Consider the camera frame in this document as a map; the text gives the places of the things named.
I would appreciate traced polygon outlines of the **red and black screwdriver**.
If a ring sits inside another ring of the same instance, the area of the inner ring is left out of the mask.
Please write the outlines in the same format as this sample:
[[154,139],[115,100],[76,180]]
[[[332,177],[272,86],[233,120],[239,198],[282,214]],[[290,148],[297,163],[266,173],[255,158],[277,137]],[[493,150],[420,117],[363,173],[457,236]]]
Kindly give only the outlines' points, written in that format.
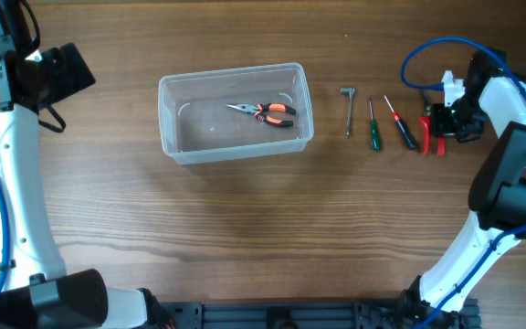
[[405,124],[405,121],[397,113],[397,111],[395,110],[395,108],[393,107],[392,103],[390,102],[389,98],[386,95],[384,95],[384,99],[393,115],[395,126],[398,132],[400,133],[400,136],[405,144],[405,147],[408,150],[416,150],[417,142],[413,134],[411,134],[411,132],[409,131],[407,125]]

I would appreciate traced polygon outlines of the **red handled pruning shears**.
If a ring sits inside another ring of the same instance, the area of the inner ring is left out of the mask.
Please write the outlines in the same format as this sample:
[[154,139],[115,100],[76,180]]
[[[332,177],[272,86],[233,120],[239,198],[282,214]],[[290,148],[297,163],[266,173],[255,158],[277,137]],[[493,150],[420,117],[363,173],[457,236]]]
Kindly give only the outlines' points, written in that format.
[[[424,104],[423,115],[419,117],[422,134],[423,134],[423,155],[429,154],[431,139],[434,137],[433,134],[433,120],[432,110],[433,104],[426,92],[426,90],[420,91],[421,100]],[[437,137],[437,156],[443,156],[446,154],[446,140],[444,137]]]

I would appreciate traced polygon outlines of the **clear plastic container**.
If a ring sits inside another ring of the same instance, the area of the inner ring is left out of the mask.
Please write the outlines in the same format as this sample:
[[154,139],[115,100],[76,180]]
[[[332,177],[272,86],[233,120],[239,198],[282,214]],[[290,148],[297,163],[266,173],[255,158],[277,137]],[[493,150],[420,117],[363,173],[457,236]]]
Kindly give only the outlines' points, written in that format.
[[[267,125],[227,104],[282,103],[292,127]],[[301,152],[314,135],[304,68],[296,62],[170,75],[158,84],[163,152],[179,165],[195,165]]]

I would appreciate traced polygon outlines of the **orange black needle-nose pliers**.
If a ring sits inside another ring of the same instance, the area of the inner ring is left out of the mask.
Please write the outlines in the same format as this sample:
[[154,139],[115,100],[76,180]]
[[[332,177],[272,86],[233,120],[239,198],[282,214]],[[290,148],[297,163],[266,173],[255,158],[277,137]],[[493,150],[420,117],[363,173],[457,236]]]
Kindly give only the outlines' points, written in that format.
[[259,104],[227,104],[227,107],[236,111],[243,112],[245,114],[252,115],[258,121],[261,121],[267,125],[271,125],[278,128],[292,127],[293,121],[286,121],[275,118],[271,115],[272,112],[280,112],[295,116],[297,111],[282,103],[259,103]]

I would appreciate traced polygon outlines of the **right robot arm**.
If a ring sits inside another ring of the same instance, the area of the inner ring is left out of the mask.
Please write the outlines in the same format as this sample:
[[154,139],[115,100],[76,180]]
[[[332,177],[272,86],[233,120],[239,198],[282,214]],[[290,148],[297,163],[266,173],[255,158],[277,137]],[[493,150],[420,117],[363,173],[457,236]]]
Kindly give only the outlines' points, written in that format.
[[424,98],[424,147],[438,140],[477,141],[491,124],[498,140],[468,192],[468,218],[445,254],[398,299],[399,325],[466,327],[471,290],[507,251],[526,239],[526,79],[511,72],[504,52],[481,48],[463,80],[446,71],[441,103]]

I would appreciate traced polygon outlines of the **green handled screwdriver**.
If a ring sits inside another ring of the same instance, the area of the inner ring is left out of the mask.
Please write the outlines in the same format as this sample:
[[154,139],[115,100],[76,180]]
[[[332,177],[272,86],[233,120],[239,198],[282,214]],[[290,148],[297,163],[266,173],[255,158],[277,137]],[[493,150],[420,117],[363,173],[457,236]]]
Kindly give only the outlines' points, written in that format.
[[378,152],[381,150],[381,137],[378,130],[377,121],[374,118],[372,98],[369,98],[368,103],[370,111],[371,146],[374,151]]

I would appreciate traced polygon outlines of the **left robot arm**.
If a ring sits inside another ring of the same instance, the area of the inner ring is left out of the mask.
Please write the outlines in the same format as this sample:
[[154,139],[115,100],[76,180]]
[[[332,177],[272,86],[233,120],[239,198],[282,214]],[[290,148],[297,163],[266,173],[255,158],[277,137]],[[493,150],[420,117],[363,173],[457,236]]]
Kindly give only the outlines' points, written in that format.
[[52,236],[38,160],[39,114],[95,79],[73,44],[40,49],[25,1],[0,0],[0,328],[172,328],[146,289],[109,288],[100,273],[70,274]]

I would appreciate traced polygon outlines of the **small metal socket wrench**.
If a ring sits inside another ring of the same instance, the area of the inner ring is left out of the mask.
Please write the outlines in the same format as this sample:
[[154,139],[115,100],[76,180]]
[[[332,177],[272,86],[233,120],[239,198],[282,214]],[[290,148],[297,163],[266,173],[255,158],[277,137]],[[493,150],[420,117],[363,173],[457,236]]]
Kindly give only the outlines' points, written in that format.
[[346,138],[349,139],[352,134],[352,114],[353,114],[353,100],[356,88],[347,87],[341,88],[341,95],[347,95],[349,98],[349,106],[347,112],[347,123],[346,123]]

